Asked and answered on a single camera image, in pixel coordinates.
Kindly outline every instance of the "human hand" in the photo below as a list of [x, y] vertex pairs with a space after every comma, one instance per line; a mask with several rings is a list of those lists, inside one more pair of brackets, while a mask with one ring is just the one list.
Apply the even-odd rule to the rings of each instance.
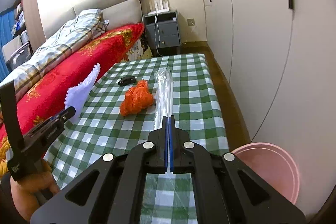
[[20, 215], [28, 222], [40, 207], [34, 193], [47, 188], [53, 195], [60, 191], [51, 174], [51, 168], [45, 160], [42, 160], [42, 166], [44, 170], [42, 173], [29, 175], [20, 181], [14, 181], [12, 177], [10, 178], [14, 205]]

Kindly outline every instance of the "white wardrobe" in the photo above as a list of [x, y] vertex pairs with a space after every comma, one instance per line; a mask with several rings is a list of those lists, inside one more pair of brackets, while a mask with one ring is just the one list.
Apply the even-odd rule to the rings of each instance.
[[251, 140], [293, 156], [296, 205], [314, 215], [336, 184], [336, 0], [204, 2], [208, 44]]

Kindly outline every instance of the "blue curtain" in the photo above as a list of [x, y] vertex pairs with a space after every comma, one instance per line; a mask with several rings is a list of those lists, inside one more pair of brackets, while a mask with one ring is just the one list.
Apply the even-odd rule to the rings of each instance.
[[0, 81], [9, 75], [5, 59], [2, 55], [2, 47], [13, 39], [11, 29], [14, 24], [14, 9], [6, 10], [0, 14]]

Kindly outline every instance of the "pink bowl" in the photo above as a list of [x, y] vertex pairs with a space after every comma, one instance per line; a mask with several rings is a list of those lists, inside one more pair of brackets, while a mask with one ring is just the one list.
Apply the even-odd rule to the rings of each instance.
[[299, 196], [300, 178], [293, 158], [271, 143], [250, 143], [232, 151], [274, 189], [295, 204]]

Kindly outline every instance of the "table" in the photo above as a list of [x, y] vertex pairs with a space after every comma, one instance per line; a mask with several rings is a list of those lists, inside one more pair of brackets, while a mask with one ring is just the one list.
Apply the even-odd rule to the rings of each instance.
[[[92, 88], [78, 124], [67, 122], [45, 159], [63, 188], [105, 153], [116, 156], [145, 142], [153, 130], [155, 103], [137, 115], [123, 117], [119, 106], [130, 86], [117, 82], [125, 75], [148, 81], [155, 97], [153, 73], [169, 68], [174, 80], [173, 115], [176, 127], [214, 154], [228, 152], [221, 109], [203, 54], [165, 56], [115, 64]], [[197, 223], [189, 174], [149, 174], [141, 223]]]

